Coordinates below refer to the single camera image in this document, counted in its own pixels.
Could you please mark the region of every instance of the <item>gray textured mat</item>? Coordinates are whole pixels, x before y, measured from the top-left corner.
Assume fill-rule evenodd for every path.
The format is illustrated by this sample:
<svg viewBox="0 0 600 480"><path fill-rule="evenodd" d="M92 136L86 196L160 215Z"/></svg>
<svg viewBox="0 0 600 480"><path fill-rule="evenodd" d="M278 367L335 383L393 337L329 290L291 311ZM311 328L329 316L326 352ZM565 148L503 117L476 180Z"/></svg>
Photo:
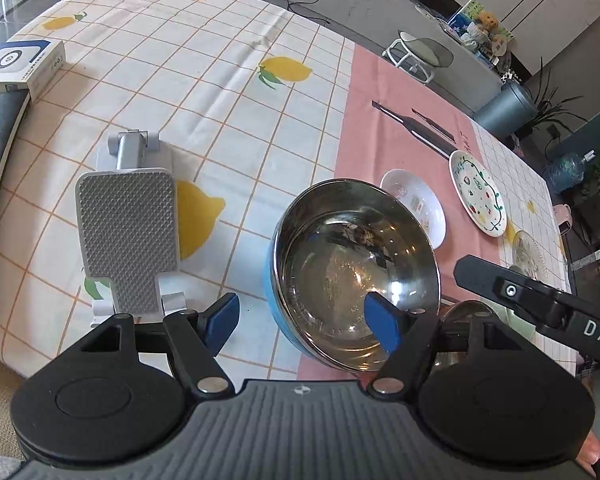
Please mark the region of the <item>gray textured mat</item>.
<svg viewBox="0 0 600 480"><path fill-rule="evenodd" d="M161 312L156 275L178 269L173 175L164 170L85 173L75 186L88 278L108 278L116 312Z"/></svg>

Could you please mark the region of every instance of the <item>metal screw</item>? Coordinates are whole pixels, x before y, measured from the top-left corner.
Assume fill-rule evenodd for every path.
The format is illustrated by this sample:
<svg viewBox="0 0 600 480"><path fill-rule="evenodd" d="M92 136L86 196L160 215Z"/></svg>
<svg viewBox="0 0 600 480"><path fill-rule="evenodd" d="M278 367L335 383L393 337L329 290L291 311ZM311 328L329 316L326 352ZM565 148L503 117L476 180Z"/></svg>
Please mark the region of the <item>metal screw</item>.
<svg viewBox="0 0 600 480"><path fill-rule="evenodd" d="M376 379L372 386L379 394L397 394L404 388L402 381L394 377Z"/></svg>
<svg viewBox="0 0 600 480"><path fill-rule="evenodd" d="M204 394L219 394L229 387L229 383L222 377L205 377L198 381L198 389Z"/></svg>

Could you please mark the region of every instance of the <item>person's hand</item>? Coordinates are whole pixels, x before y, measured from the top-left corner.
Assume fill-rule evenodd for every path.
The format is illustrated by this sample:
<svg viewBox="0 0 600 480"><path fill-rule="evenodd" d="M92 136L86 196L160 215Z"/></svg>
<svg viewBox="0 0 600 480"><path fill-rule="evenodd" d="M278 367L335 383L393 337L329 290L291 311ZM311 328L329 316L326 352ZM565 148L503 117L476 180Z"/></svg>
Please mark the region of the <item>person's hand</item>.
<svg viewBox="0 0 600 480"><path fill-rule="evenodd" d="M576 462L578 462L587 473L591 476L596 474L592 466L600 460L600 441L596 438L592 431L589 431L587 438L580 448Z"/></svg>

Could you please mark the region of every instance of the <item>box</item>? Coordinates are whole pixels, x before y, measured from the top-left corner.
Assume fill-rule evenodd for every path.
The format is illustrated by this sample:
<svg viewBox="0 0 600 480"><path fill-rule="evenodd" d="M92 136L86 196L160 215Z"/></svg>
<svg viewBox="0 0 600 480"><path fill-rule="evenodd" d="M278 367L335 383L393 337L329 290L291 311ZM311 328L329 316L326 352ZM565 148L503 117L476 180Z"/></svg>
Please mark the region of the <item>box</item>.
<svg viewBox="0 0 600 480"><path fill-rule="evenodd" d="M60 40L0 43L0 94L27 88L35 100L63 63L64 43Z"/></svg>

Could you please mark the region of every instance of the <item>gray trash can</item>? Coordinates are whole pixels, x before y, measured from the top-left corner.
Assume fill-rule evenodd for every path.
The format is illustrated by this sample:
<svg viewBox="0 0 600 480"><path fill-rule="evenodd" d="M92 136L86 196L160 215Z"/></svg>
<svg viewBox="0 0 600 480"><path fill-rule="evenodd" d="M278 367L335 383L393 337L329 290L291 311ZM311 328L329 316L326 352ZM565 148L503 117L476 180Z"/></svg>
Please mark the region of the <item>gray trash can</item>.
<svg viewBox="0 0 600 480"><path fill-rule="evenodd" d="M496 97L475 113L474 121L498 140L503 140L537 113L538 108L529 91L515 81L509 81Z"/></svg>

